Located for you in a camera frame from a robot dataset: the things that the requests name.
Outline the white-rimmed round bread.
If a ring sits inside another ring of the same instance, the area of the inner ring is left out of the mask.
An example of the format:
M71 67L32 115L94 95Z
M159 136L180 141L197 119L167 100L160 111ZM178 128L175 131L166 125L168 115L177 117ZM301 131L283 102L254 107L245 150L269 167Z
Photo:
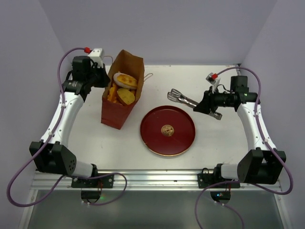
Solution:
M138 81L134 77L124 73L115 73L113 80L121 88L135 90L138 87Z

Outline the herb bread slice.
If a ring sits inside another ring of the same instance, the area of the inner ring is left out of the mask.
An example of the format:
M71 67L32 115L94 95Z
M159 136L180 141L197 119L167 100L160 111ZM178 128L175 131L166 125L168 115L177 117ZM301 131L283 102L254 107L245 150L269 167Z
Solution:
M131 105L135 102L135 95L125 88L120 88L117 90L117 98L125 106Z

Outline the metal tongs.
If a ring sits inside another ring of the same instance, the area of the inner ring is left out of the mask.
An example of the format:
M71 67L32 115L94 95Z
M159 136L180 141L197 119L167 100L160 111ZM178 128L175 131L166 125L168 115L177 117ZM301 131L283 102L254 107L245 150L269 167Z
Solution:
M186 97L185 95L183 95L181 92L179 92L176 89L171 89L171 91L167 93L167 99L169 99L170 101L175 102L175 103L184 104L187 107L192 108L193 111L194 111L195 107L199 104L198 102ZM222 114L220 114L218 112L209 112L208 115L217 120L222 119Z

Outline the red brown paper bag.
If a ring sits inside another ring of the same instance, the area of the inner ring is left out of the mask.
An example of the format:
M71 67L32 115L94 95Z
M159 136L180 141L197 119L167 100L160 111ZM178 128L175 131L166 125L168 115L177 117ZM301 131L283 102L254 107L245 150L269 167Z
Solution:
M102 114L101 122L110 127L121 129L134 106L141 97L144 81L148 79L148 75L144 74L144 59L135 56L126 50L121 50L114 62L112 63L108 76L111 82L102 95ZM138 81L138 87L135 90L128 89L135 95L135 102L131 105L123 105L118 99L117 103L107 100L109 89L114 83L113 76L115 73L124 73L134 77Z

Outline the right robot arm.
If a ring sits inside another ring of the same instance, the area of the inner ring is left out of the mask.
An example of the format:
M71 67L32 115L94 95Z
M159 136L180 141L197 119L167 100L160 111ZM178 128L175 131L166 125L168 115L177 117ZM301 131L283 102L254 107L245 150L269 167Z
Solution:
M232 76L230 92L219 92L220 79L214 73L207 76L211 84L203 94L202 101L193 109L218 120L222 115L218 107L232 107L237 112L248 144L248 153L238 164L218 164L214 168L212 181L217 187L224 187L229 180L239 180L251 184L275 184L282 164L276 158L286 160L285 152L278 151L270 139L261 114L261 106L256 104L257 93L249 91L246 76Z

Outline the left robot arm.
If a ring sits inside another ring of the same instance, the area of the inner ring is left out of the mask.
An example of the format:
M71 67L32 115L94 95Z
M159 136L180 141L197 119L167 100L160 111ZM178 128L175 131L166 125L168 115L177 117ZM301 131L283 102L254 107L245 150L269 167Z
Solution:
M110 79L102 57L93 54L76 56L72 70L62 84L63 94L48 127L38 142L31 142L29 150L35 157L37 170L42 173L82 177L88 187L98 184L99 175L94 164L79 161L68 149L68 141L75 118L92 87L104 88Z

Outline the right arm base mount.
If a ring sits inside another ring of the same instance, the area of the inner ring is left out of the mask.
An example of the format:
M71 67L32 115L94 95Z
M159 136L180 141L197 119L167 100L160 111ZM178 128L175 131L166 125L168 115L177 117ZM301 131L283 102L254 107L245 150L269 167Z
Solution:
M213 170L205 167L197 174L198 188L201 189L225 181L231 181L231 179L222 178L219 167L215 167Z

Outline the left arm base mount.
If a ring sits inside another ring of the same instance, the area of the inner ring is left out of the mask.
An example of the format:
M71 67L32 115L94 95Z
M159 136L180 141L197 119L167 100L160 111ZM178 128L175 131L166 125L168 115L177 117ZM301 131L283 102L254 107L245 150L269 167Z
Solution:
M99 179L81 179L74 178L71 183L72 188L112 188L114 175L105 174L105 177Z

